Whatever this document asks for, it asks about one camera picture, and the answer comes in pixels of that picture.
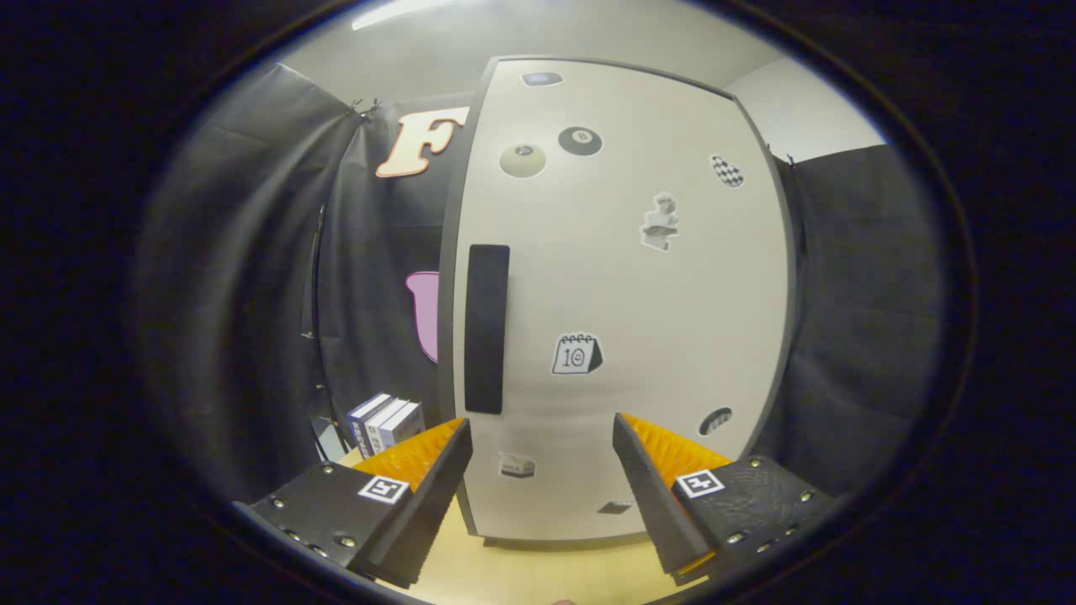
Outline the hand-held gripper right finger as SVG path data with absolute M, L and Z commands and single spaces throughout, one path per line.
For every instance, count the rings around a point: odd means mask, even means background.
M 612 445 L 662 569 L 679 585 L 771 558 L 835 507 L 775 460 L 730 460 L 635 416 L 614 416 Z

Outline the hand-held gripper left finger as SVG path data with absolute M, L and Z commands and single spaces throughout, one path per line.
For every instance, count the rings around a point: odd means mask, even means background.
M 472 452 L 472 426 L 454 418 L 360 464 L 313 465 L 264 497 L 235 506 L 318 560 L 410 588 Z

